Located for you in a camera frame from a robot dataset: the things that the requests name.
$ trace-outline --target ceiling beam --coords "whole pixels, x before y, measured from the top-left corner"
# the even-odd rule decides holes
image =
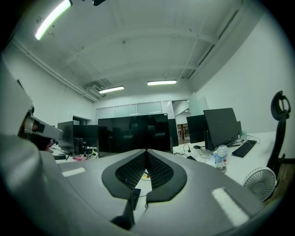
[[[177,37],[194,41],[196,37],[199,37],[200,40],[207,41],[211,44],[216,44],[218,41],[218,37],[216,35],[198,35],[195,32],[190,32],[189,29],[184,30],[175,28],[122,28],[119,31],[116,31],[108,36],[100,38],[98,41],[88,46],[84,46],[83,50],[78,51],[70,58],[68,58],[65,61],[65,64],[70,64],[79,55],[88,54],[90,52],[96,51],[99,48],[105,47],[106,45],[109,45],[113,42],[123,41],[126,39],[132,40],[147,37]]]
[[[185,62],[171,62],[169,69],[183,69]],[[103,78],[114,78],[121,77],[122,75],[141,72],[141,71],[152,71],[156,69],[163,69],[167,66],[167,61],[152,61],[152,62],[135,62],[131,66],[130,63],[123,66],[113,67],[108,70],[100,71],[98,76],[92,75],[91,82]],[[188,63],[186,69],[195,70],[197,68],[195,63]]]

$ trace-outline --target ceiling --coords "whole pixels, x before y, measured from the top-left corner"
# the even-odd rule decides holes
[[[46,18],[60,2],[38,1],[20,22],[15,39],[86,88],[101,79],[113,87],[134,80],[188,78],[241,0],[106,0],[99,6],[72,0],[37,41],[36,20]]]

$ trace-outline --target office desk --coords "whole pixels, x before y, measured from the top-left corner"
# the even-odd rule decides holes
[[[238,147],[230,147],[227,159],[227,171],[225,175],[235,180],[239,184],[243,184],[246,176],[254,169],[259,167],[265,167],[267,165],[268,159],[271,156],[272,148],[275,143],[276,132],[267,132],[267,133],[257,133],[249,134],[249,136],[254,136],[260,139],[260,144],[255,144],[255,146],[247,153],[244,158],[233,156],[231,153],[237,150]],[[194,149],[194,145],[204,146],[205,142],[199,143],[188,143],[191,152],[187,152],[188,145],[185,145],[185,152],[183,152],[183,147],[185,144],[179,145],[173,148],[173,152],[176,153],[185,153],[185,155],[180,156],[186,158],[187,156],[194,157],[197,161],[205,162],[204,159],[199,157],[198,151]],[[215,166],[215,160],[213,158],[207,159],[206,164]]]

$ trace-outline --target ceiling light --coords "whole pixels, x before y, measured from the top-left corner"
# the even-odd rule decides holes
[[[176,80],[150,81],[147,85],[176,84]]]
[[[105,90],[102,90],[102,91],[99,91],[101,94],[105,94],[105,93],[109,93],[109,92],[112,92],[112,91],[117,91],[117,90],[122,90],[124,89],[123,86],[119,86],[119,87],[114,87],[114,88],[108,88],[108,89],[105,89]]]
[[[37,40],[40,40],[42,35],[48,29],[48,27],[55,21],[57,17],[61,15],[66,9],[68,9],[72,5],[70,0],[64,0],[59,4],[50,14],[49,16],[43,21],[39,29],[37,30],[35,37]]]

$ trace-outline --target small fan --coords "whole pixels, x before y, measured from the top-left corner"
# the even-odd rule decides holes
[[[265,201],[272,194],[276,185],[276,175],[267,167],[260,167],[251,171],[243,183],[243,186],[261,201]]]

